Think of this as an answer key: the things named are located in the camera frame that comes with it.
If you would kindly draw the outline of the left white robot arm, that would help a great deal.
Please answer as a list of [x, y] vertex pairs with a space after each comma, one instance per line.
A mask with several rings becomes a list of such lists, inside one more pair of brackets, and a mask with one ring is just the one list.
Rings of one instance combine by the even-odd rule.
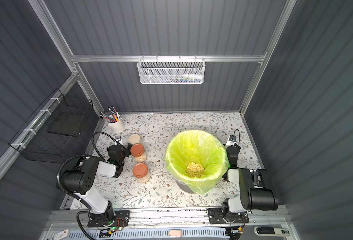
[[81, 155], [65, 161], [57, 172], [56, 187], [87, 207], [89, 226], [112, 226], [117, 223], [112, 203], [94, 186], [96, 177], [118, 178], [124, 159], [130, 155], [122, 145], [107, 148], [109, 159]]

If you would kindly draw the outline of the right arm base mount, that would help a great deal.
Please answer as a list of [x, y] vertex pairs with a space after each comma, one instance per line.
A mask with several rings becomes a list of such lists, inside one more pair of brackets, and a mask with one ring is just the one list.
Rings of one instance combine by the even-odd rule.
[[209, 223], [211, 225], [218, 224], [248, 224], [249, 217], [247, 212], [232, 213], [224, 208], [209, 208], [206, 210]]

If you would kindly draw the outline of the oatmeal jar with terracotta lid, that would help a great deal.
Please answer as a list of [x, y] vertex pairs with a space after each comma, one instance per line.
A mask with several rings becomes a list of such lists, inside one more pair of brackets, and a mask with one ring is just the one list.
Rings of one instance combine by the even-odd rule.
[[150, 180], [148, 167], [144, 163], [138, 163], [133, 167], [132, 173], [139, 183], [146, 183]]

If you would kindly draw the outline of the grey bin with green bag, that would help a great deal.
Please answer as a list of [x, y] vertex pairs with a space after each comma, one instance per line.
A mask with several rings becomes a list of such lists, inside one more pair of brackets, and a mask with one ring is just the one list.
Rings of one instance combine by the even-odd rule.
[[173, 137], [164, 160], [170, 174], [199, 195], [211, 191], [230, 167], [225, 146], [201, 130], [182, 131]]

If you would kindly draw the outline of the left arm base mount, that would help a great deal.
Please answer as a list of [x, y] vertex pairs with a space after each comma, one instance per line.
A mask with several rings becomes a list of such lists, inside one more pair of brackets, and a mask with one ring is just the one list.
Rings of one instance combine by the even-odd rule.
[[88, 214], [89, 228], [108, 228], [108, 227], [127, 227], [130, 217], [130, 211], [114, 211], [104, 214]]

